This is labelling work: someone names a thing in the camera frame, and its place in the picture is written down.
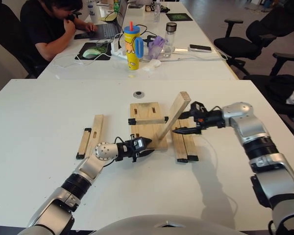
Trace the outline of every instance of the bottle cap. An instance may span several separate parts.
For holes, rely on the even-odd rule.
[[[167,23],[166,31],[167,32],[175,32],[177,24],[174,22]]]

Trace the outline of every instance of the purple glove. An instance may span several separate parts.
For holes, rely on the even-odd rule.
[[[148,46],[149,58],[157,59],[164,44],[165,44],[165,40],[160,36],[157,36],[155,40],[153,40],[153,42],[149,43],[149,46]]]

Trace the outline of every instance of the laptop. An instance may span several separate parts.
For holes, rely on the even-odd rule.
[[[121,0],[117,18],[112,23],[97,24],[98,30],[89,34],[90,40],[114,38],[122,31],[122,25],[127,9],[127,0]]]

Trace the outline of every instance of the small box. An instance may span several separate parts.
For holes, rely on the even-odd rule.
[[[131,4],[127,5],[126,15],[143,16],[145,14],[145,5],[141,8],[131,8]]]

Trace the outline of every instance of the black hair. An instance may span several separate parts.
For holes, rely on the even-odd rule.
[[[69,11],[78,11],[83,8],[82,0],[41,0],[52,11],[52,7],[65,8]]]

